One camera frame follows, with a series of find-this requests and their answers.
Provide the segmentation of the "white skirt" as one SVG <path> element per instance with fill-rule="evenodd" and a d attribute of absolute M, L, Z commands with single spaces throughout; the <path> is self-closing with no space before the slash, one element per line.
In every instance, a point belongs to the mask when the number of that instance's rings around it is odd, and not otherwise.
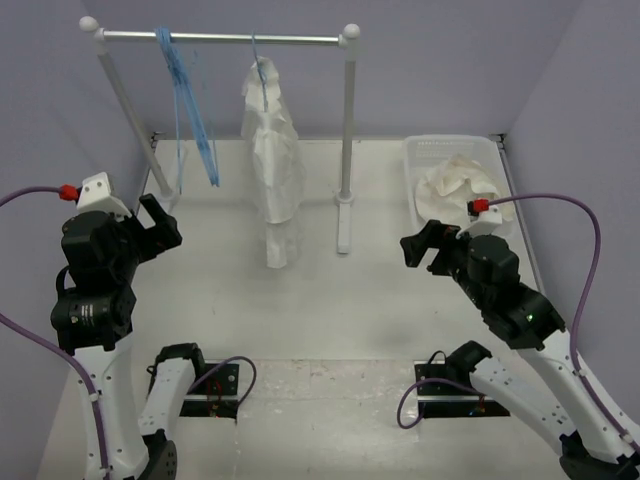
<path fill-rule="evenodd" d="M 280 88 L 273 61 L 260 56 L 267 77 L 269 110 L 263 111 L 261 85 L 255 63 L 247 74 L 242 95 L 241 136 L 248 150 L 254 184 L 251 197 L 258 211 L 266 264 L 272 269 L 293 263 L 301 248 L 301 209 L 306 183 L 298 133 Z"/>

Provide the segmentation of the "blue wire hanger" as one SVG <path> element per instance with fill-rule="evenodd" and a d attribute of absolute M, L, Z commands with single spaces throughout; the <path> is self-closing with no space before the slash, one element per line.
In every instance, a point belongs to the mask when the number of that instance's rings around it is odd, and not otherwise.
<path fill-rule="evenodd" d="M 267 77 L 264 73 L 260 56 L 258 55 L 256 36 L 254 32 L 251 32 L 251 47 L 252 47 L 252 53 L 254 57 L 255 67 L 256 67 L 256 73 L 258 74 L 258 78 L 261 85 L 263 111 L 267 112 L 269 110 L 269 102 L 268 102 L 268 95 L 267 95 Z"/>

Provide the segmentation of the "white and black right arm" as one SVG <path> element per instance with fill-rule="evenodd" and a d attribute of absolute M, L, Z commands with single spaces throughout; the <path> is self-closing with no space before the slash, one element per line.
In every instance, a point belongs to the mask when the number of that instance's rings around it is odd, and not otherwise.
<path fill-rule="evenodd" d="M 582 385 L 572 364 L 570 332 L 552 303 L 522 283 L 519 258 L 495 235 L 472 236 L 429 221 L 400 241 L 405 263 L 419 266 L 426 252 L 435 276 L 452 278 L 480 311 L 489 331 L 525 360 L 544 381 L 543 394 L 510 373 L 486 348 L 469 341 L 448 358 L 446 380 L 456 392 L 494 399 L 558 455 L 571 479 L 636 479 L 637 426 L 624 414 L 608 419 Z"/>

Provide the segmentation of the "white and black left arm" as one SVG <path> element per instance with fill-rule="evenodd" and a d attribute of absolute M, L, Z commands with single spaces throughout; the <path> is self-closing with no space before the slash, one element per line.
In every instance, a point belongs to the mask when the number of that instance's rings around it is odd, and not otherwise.
<path fill-rule="evenodd" d="M 137 267 L 182 237 L 175 218 L 146 194 L 153 220 L 118 218 L 105 208 L 80 213 L 62 227 L 66 267 L 56 279 L 51 324 L 76 371 L 87 439 L 88 479 L 173 479 L 178 471 L 173 431 L 188 393 L 201 390 L 208 369 L 194 343 L 164 347 L 152 366 L 151 389 L 137 410 L 131 376 L 131 283 Z"/>

